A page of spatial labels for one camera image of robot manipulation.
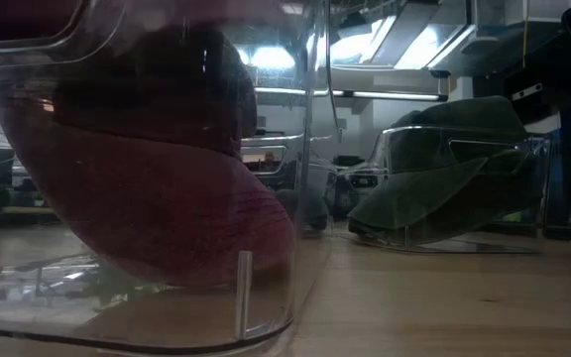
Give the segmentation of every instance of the ceiling light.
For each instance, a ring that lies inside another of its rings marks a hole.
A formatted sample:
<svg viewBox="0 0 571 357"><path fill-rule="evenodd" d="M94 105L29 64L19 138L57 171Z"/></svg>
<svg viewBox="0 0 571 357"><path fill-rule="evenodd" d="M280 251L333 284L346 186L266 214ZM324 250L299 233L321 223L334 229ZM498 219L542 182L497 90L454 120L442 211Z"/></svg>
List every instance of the ceiling light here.
<svg viewBox="0 0 571 357"><path fill-rule="evenodd" d="M248 52L246 52L246 50L237 49L237 52L239 53L239 58L242 60L243 64L250 63L250 56L248 56Z"/></svg>
<svg viewBox="0 0 571 357"><path fill-rule="evenodd" d="M316 64L314 65L314 71L318 71L319 68L325 66L327 63L327 37L325 34L318 39L318 45L316 48Z"/></svg>
<svg viewBox="0 0 571 357"><path fill-rule="evenodd" d="M303 5L301 5L301 4L284 3L282 5L282 9L284 9L284 12L286 14L291 14L291 15L302 15L303 14Z"/></svg>
<svg viewBox="0 0 571 357"><path fill-rule="evenodd" d="M384 19L380 19L380 20L376 20L372 23L372 34L376 34L376 32L378 31L378 29L381 28L381 25L383 25L383 21L385 21Z"/></svg>
<svg viewBox="0 0 571 357"><path fill-rule="evenodd" d="M82 277L83 274L84 274L84 273L82 273L82 272L78 272L78 273L66 275L65 278L66 278L66 279L70 279L70 280L74 280L74 279L76 279L76 278Z"/></svg>
<svg viewBox="0 0 571 357"><path fill-rule="evenodd" d="M440 63L447 56L449 56L453 52L453 50L455 50L455 48L460 46L460 44L464 42L464 40L466 40L466 38L469 37L469 35L471 35L474 31L475 31L475 25L469 26L457 39L455 39L455 41L453 41L449 46L447 46L444 49L444 51L442 51L439 55L437 55L435 59L430 61L426 66L429 69L437 66L438 63Z"/></svg>
<svg viewBox="0 0 571 357"><path fill-rule="evenodd" d="M372 34L354 35L340 40L330 48L330 58L332 61L345 60L360 55L367 48L372 36Z"/></svg>
<svg viewBox="0 0 571 357"><path fill-rule="evenodd" d="M294 59L280 47L258 48L251 59L251 64L261 68L286 69L294 67Z"/></svg>
<svg viewBox="0 0 571 357"><path fill-rule="evenodd" d="M377 24L378 21L372 24L372 30L374 30L376 35L374 35L374 38L369 43L369 47L366 48L361 54L359 63L364 63L368 60L371 60L374 57L380 46L383 44L383 41L389 34L389 31L392 29L392 26L394 25L395 21L396 21L396 16L388 17L387 19L385 19L385 21L382 22L382 24L377 25L376 30L378 31L374 30L374 24Z"/></svg>
<svg viewBox="0 0 571 357"><path fill-rule="evenodd" d="M411 45L406 49L404 55L395 69L422 69L437 54L437 34L432 28L426 27Z"/></svg>
<svg viewBox="0 0 571 357"><path fill-rule="evenodd" d="M303 89L289 89L289 88L256 87L255 92L257 92L257 93L305 95L305 90L303 90Z"/></svg>
<svg viewBox="0 0 571 357"><path fill-rule="evenodd" d="M389 92L367 92L355 91L352 94L355 98L369 99L402 99L402 100L439 100L440 96L436 94L412 94L412 93L389 93Z"/></svg>
<svg viewBox="0 0 571 357"><path fill-rule="evenodd" d="M307 38L307 42L305 43L305 49L307 50L307 52L309 54L312 53L312 46L314 45L314 36L316 36L316 35L314 35L314 34L310 35Z"/></svg>

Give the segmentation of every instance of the green object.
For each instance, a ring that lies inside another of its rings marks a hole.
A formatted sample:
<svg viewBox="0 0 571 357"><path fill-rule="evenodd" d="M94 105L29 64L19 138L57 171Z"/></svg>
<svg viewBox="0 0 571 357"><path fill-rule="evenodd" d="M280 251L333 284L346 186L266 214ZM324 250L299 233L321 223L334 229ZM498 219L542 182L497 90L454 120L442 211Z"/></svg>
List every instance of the green object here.
<svg viewBox="0 0 571 357"><path fill-rule="evenodd" d="M502 221L521 223L522 218L523 218L523 212L517 211L515 213L505 215L504 217L502 217Z"/></svg>
<svg viewBox="0 0 571 357"><path fill-rule="evenodd" d="M514 145L528 134L504 98L411 112L388 133L379 140L388 179L348 215L365 239L404 244L408 233L411 244L436 242L540 200L536 157Z"/></svg>

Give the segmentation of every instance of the transparent plastic bin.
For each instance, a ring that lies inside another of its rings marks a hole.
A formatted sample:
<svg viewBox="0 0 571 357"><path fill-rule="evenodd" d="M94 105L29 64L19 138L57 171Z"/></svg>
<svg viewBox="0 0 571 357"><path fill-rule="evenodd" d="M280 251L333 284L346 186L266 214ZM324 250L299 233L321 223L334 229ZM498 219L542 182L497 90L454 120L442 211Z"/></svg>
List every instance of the transparent plastic bin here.
<svg viewBox="0 0 571 357"><path fill-rule="evenodd" d="M477 128L385 130L369 161L341 172L355 194L339 235L416 253L538 253L549 149L543 137ZM490 166L504 150L513 159Z"/></svg>
<svg viewBox="0 0 571 357"><path fill-rule="evenodd" d="M55 3L0 1L0 336L274 340L333 227L329 4Z"/></svg>

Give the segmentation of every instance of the wooden table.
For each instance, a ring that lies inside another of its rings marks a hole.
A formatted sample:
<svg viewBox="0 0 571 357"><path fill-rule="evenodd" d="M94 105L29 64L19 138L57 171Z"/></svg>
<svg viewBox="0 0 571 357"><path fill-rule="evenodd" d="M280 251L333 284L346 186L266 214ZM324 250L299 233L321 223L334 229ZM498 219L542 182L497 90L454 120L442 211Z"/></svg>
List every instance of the wooden table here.
<svg viewBox="0 0 571 357"><path fill-rule="evenodd" d="M256 354L571 356L571 243L546 241L542 255L411 255L331 241L291 343ZM0 338L0 356L42 353L108 355Z"/></svg>

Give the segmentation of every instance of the wooden surface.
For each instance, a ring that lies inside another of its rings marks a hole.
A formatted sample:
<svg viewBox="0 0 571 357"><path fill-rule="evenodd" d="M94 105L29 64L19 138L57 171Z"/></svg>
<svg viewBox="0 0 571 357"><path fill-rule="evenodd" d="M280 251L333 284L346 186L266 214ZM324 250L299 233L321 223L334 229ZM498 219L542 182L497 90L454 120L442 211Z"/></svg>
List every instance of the wooden surface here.
<svg viewBox="0 0 571 357"><path fill-rule="evenodd" d="M261 355L571 356L571 243L546 241L542 255L412 255L331 241L291 343ZM0 338L0 356L42 353L110 355Z"/></svg>
<svg viewBox="0 0 571 357"><path fill-rule="evenodd" d="M329 247L326 241L326 236L305 232L304 238L298 242L297 264L293 271L296 276L293 279L294 295L290 294L287 283L290 273L287 266L253 277L249 328L268 328L268 324L270 329L280 328L289 316L289 303L292 302L294 309L300 308L327 260ZM40 274L36 267L29 271L24 269L24 273L15 273L14 266L17 265L81 253L85 257L81 258L82 261L56 260L46 263L42 266L44 272L41 278L38 278ZM236 342L236 292L231 285L149 292L138 298L122 298L101 305L100 294L117 296L125 291L125 285L141 285L114 275L115 285L107 281L102 287L88 290L85 296L77 298L67 297L64 292L80 292L80 286L65 290L58 288L61 291L54 291L49 296L27 293L23 298L8 297L8 292L33 291L36 284L63 287L63 280L69 284L63 276L71 274L73 267L96 262L89 254L91 252L59 224L0 229L0 267L7 266L5 270L8 272L6 275L0 274L0 293L6 293L5 297L0 294L0 330L170 348ZM10 343L14 345L19 342L2 339L0 346Z"/></svg>

